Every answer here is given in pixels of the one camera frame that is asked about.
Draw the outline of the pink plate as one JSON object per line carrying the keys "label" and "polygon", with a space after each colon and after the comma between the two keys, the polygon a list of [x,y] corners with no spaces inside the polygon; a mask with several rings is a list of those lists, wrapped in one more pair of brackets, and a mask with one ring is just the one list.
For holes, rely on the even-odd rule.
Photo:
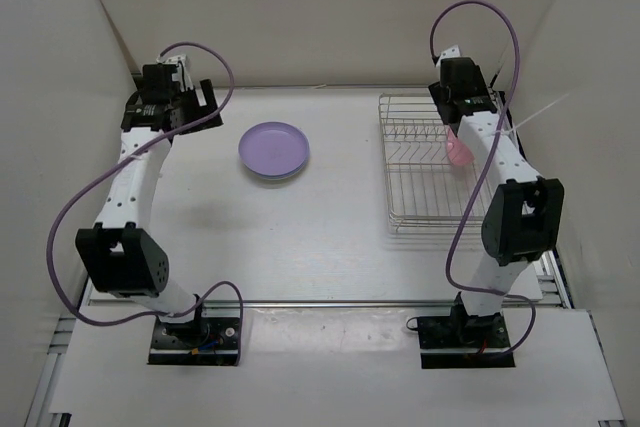
{"label": "pink plate", "polygon": [[446,152],[449,162],[454,166],[466,166],[474,162],[472,152],[457,138],[450,127],[447,128]]}

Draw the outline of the purple plate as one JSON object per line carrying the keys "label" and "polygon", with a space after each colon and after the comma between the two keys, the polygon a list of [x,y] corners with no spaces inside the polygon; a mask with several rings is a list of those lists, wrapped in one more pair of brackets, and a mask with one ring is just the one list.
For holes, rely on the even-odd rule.
{"label": "purple plate", "polygon": [[248,170],[263,175],[282,175],[306,166],[310,144],[306,135],[295,126],[264,122],[242,135],[238,154]]}

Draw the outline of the blue plate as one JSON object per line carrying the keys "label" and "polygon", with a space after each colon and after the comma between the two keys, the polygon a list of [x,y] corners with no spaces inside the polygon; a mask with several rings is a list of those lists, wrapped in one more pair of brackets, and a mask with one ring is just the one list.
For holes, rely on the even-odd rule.
{"label": "blue plate", "polygon": [[301,170],[298,170],[298,171],[288,172],[282,175],[263,175],[263,174],[245,169],[245,174],[250,178],[260,180],[260,181],[265,181],[265,182],[288,181],[290,179],[296,178],[301,172],[302,172]]}

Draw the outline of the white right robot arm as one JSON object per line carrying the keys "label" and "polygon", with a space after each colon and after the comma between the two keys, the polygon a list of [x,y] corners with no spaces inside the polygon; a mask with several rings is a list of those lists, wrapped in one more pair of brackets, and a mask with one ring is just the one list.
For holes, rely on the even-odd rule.
{"label": "white right robot arm", "polygon": [[446,324],[455,344],[489,342],[515,280],[557,242],[564,187],[543,177],[504,128],[505,109],[492,100],[480,67],[469,57],[441,56],[429,91],[442,122],[482,170],[491,201],[481,225],[484,254],[469,285],[460,285]]}

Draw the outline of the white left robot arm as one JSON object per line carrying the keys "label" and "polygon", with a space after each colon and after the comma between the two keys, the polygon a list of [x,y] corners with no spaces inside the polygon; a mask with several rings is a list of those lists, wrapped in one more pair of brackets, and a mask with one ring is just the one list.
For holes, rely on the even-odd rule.
{"label": "white left robot arm", "polygon": [[211,81],[193,83],[188,66],[187,57],[177,55],[143,67],[121,122],[119,158],[127,164],[114,175],[93,227],[78,230],[75,245],[96,290],[157,312],[168,333],[198,347],[210,324],[197,295],[171,279],[168,255],[149,233],[156,185],[173,143],[168,132],[223,124]]}

